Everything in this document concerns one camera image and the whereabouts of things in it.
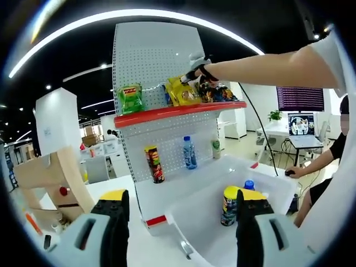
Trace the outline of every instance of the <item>green plant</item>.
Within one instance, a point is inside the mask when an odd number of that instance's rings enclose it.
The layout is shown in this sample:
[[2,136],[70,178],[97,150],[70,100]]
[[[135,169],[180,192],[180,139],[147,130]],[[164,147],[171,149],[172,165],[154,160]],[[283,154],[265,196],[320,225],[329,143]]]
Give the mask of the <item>green plant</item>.
[[282,119],[282,112],[278,110],[272,110],[268,115],[268,120],[280,121]]

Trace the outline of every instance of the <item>pringles can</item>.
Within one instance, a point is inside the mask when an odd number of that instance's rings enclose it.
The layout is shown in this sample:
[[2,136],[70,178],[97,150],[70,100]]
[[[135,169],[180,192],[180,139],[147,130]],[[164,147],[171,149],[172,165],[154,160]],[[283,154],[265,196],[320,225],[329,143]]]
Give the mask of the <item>pringles can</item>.
[[163,182],[165,180],[165,176],[163,174],[160,157],[158,156],[157,147],[147,146],[145,147],[145,153],[154,183],[159,184]]
[[224,205],[221,214],[221,224],[224,226],[230,226],[236,221],[238,190],[239,188],[237,186],[231,185],[224,190]]

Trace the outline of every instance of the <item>hand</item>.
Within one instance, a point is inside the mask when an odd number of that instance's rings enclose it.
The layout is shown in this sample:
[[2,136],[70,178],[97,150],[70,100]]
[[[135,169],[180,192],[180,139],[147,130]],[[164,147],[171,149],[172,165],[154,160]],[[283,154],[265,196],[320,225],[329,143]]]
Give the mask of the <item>hand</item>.
[[289,167],[286,169],[286,171],[290,171],[290,170],[295,172],[295,174],[289,175],[289,177],[291,177],[291,178],[298,179],[298,178],[301,178],[302,176],[304,176],[304,169],[302,169],[300,167],[292,166],[292,167]]

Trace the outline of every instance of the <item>red button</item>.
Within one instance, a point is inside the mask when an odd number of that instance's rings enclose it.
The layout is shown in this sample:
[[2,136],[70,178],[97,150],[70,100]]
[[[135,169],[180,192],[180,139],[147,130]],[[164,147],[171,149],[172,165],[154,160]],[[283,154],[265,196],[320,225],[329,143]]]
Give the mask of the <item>red button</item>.
[[61,193],[62,196],[68,195],[68,189],[66,187],[64,187],[64,186],[61,186],[60,193]]

